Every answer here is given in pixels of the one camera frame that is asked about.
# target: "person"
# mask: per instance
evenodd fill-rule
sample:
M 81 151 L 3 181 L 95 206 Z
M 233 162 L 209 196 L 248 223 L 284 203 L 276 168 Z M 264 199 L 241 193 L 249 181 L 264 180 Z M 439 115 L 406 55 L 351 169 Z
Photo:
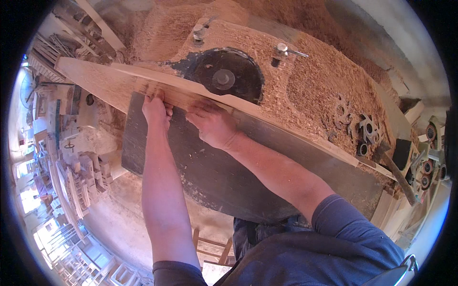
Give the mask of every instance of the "person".
M 142 209 L 155 285 L 206 285 L 167 138 L 173 106 L 163 100 L 164 91 L 156 90 L 142 108 L 148 124 Z M 237 262 L 215 285 L 361 285 L 403 261 L 402 249 L 320 177 L 238 131 L 232 116 L 212 101 L 194 102 L 186 119 L 204 142 L 243 164 L 313 228 L 246 243 L 250 225 L 235 219 Z

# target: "forearm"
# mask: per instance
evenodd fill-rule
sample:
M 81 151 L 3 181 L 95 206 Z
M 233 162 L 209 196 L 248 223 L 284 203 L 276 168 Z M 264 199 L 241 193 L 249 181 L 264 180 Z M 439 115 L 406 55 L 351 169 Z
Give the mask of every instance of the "forearm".
M 332 189 L 320 177 L 288 157 L 238 133 L 226 150 L 273 193 L 294 205 L 311 221 L 313 211 Z
M 181 180 L 165 130 L 148 129 L 142 209 L 153 261 L 175 260 L 198 267 Z

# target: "hand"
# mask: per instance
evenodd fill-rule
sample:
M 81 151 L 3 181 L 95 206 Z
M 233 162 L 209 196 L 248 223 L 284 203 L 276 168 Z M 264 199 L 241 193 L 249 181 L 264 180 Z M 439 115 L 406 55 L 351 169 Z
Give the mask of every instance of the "hand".
M 143 115 L 145 116 L 148 128 L 164 128 L 169 130 L 170 119 L 173 115 L 173 105 L 165 103 L 165 93 L 162 89 L 147 91 L 143 102 Z
M 228 150 L 239 133 L 235 119 L 209 99 L 194 101 L 186 119 L 199 129 L 199 137 L 210 146 Z

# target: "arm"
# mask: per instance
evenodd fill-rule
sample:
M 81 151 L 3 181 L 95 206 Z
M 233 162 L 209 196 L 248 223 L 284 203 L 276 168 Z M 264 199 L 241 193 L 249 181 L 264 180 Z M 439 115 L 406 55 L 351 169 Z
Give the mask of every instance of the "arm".
M 235 120 L 211 101 L 194 102 L 186 115 L 209 145 L 228 152 L 273 193 L 295 206 L 311 222 L 316 207 L 333 190 L 320 177 L 288 157 L 237 131 Z
M 158 90 L 145 96 L 143 114 L 148 123 L 142 210 L 153 248 L 153 262 L 171 260 L 200 268 L 192 243 L 191 223 L 181 180 L 170 150 L 167 131 L 172 107 Z

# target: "blue t-shirt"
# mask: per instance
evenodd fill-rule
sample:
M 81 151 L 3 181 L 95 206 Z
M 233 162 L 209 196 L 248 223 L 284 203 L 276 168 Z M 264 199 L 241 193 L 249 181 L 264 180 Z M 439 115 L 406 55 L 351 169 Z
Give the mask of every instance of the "blue t-shirt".
M 403 250 L 337 194 L 312 217 L 314 231 L 272 235 L 248 250 L 215 285 L 361 285 L 401 264 Z M 207 285 L 198 268 L 153 265 L 155 286 Z

